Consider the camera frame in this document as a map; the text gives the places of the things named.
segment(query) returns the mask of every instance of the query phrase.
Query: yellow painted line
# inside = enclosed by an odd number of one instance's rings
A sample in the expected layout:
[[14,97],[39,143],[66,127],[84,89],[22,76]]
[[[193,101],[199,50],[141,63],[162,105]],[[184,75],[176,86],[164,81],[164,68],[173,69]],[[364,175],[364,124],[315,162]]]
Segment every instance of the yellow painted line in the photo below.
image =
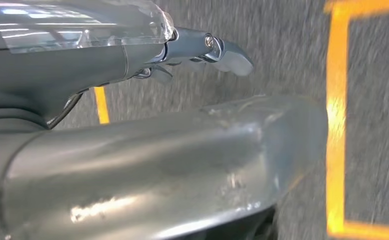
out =
[[345,141],[347,106],[348,17],[331,18],[327,52],[327,231],[343,230],[345,219]]
[[345,219],[345,147],[349,22],[389,13],[389,0],[344,0],[325,5],[331,12],[327,52],[328,140],[326,155],[327,232],[332,237],[389,240],[389,226]]
[[354,18],[365,18],[372,15],[389,13],[389,0],[339,0],[330,1],[324,7],[325,12],[338,11]]
[[108,124],[109,113],[105,96],[105,88],[103,86],[95,87],[94,94],[96,95],[97,115],[99,117],[99,122],[100,124]]

